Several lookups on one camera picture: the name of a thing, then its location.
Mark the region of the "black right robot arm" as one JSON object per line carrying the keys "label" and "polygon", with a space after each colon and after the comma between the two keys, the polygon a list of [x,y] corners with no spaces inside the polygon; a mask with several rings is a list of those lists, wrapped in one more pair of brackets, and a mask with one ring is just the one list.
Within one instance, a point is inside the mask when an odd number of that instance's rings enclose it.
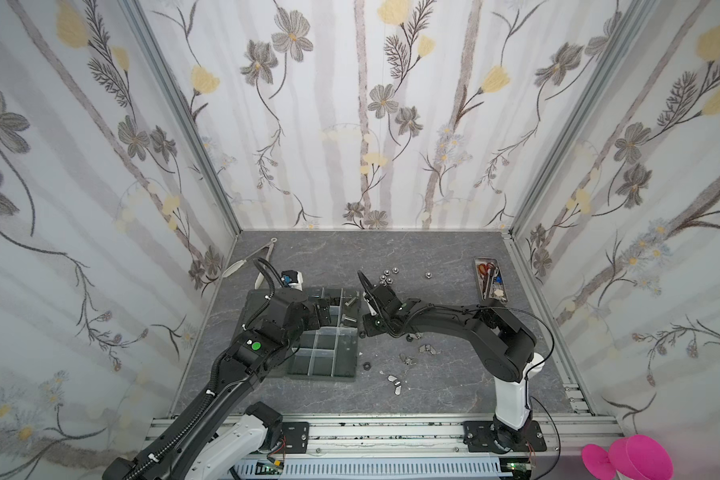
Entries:
{"label": "black right robot arm", "polygon": [[306,331],[330,323],[329,302],[291,288],[274,290],[212,364],[190,405],[133,459],[116,458],[104,479],[219,479],[278,438],[282,416],[257,403],[226,433],[230,411],[282,364]]}

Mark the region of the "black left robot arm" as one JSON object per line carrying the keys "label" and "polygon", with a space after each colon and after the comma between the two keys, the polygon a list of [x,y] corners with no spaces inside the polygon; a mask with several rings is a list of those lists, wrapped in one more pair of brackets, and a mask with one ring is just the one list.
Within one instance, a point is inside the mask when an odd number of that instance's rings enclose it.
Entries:
{"label": "black left robot arm", "polygon": [[536,351],[537,338],[498,300],[469,306],[400,299],[387,284],[363,284],[369,313],[363,317],[368,337],[393,338],[435,333],[464,340],[482,367],[494,378],[496,407],[486,432],[470,431],[470,442],[494,453],[534,449],[533,410],[529,381],[539,373],[546,357]]}

